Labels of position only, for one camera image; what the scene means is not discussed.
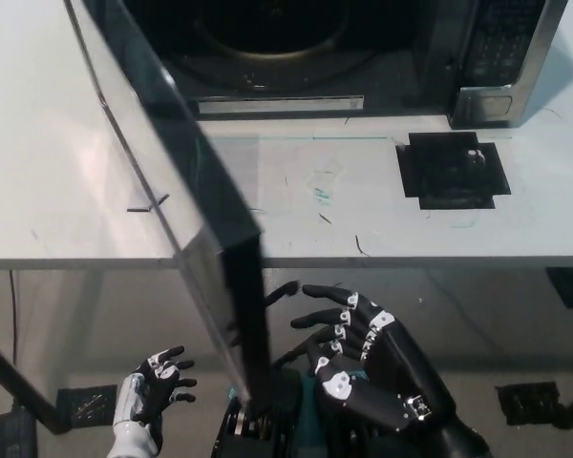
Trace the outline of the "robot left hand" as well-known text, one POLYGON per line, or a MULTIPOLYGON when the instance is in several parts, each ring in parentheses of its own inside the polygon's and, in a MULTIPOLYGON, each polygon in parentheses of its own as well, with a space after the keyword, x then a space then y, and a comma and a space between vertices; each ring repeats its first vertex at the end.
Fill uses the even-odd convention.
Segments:
POLYGON ((170 405, 196 401, 193 394, 180 390, 197 385, 195 379, 180 377, 182 370, 195 364, 192 360, 178 361, 183 353, 183 345, 156 353, 124 379, 117 397, 114 426, 134 422, 146 427, 157 423, 170 405))

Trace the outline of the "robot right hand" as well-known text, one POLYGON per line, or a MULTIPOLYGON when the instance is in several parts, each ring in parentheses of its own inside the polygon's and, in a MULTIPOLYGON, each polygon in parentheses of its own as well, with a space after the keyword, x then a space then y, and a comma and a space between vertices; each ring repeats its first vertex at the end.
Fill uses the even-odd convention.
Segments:
POLYGON ((292 321, 320 330, 274 362, 306 356, 324 397, 348 413, 391 431, 435 430, 456 420, 456 403, 401 321, 363 294, 305 284, 302 292, 335 307, 292 321))

